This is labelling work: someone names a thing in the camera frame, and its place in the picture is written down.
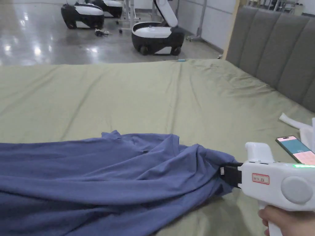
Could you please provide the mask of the person's right hand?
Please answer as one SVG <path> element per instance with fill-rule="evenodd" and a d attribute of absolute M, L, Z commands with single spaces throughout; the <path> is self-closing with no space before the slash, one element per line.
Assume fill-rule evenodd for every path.
<path fill-rule="evenodd" d="M 264 209 L 258 211 L 258 215 L 262 219 L 263 225 L 267 227 L 264 231 L 266 236 L 270 236 L 270 223 L 279 227 L 283 236 L 291 236 L 289 232 L 289 221 L 291 220 L 290 212 L 273 206 L 266 206 Z"/>

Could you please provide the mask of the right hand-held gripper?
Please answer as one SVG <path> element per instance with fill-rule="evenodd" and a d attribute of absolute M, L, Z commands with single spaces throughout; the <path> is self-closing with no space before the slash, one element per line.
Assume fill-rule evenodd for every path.
<path fill-rule="evenodd" d="M 293 153 L 299 163 L 276 162 L 264 143 L 245 145 L 248 159 L 243 163 L 220 166 L 220 176 L 232 187 L 258 200 L 259 209 L 273 206 L 290 212 L 291 236 L 314 235 L 315 168 L 311 150 Z M 283 236 L 270 223 L 270 236 Z"/>

